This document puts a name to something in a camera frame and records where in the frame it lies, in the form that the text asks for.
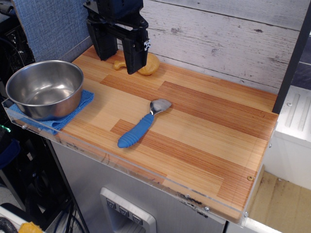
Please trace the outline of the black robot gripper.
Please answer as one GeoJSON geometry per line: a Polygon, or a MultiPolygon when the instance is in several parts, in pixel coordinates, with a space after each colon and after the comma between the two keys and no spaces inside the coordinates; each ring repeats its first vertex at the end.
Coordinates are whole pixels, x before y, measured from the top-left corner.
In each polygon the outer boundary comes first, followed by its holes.
{"type": "Polygon", "coordinates": [[[87,0],[87,29],[101,60],[106,61],[118,50],[113,33],[121,33],[123,53],[128,74],[133,74],[146,66],[150,39],[148,22],[140,15],[141,0],[87,0]]]}

